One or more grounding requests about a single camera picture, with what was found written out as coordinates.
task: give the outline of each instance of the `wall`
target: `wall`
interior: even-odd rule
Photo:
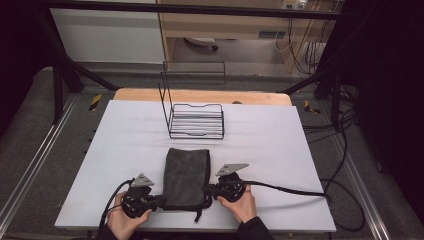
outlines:
[[[119,2],[155,3],[155,0]],[[80,62],[162,63],[157,13],[52,9],[68,55]]]

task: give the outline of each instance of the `sleeve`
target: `sleeve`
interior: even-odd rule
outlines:
[[[97,234],[96,240],[118,240],[115,237],[115,234],[110,230],[109,226],[105,224],[105,226],[99,231]]]
[[[274,240],[268,228],[259,217],[241,223],[237,229],[240,240]]]

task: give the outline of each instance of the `white table surface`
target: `white table surface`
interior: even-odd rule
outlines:
[[[115,189],[140,173],[155,182],[151,194],[161,194],[165,158],[171,147],[209,149],[210,183],[218,181],[215,173],[224,163],[248,163],[249,167],[238,171],[244,180],[323,191],[295,107],[222,106],[223,140],[176,140],[169,138],[160,102],[110,101],[55,226],[96,229]],[[323,197],[293,195],[261,186],[252,186],[252,193],[258,216],[273,232],[336,230]],[[229,232],[238,227],[218,201],[203,211],[198,223],[194,222],[195,216],[193,212],[158,209],[141,229]]]

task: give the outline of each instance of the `black fabric pouch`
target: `black fabric pouch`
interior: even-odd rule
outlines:
[[[167,200],[162,209],[197,212],[194,221],[198,222],[202,209],[212,204],[212,198],[203,192],[203,187],[209,183],[210,169],[209,150],[170,148],[163,182],[163,195]]]

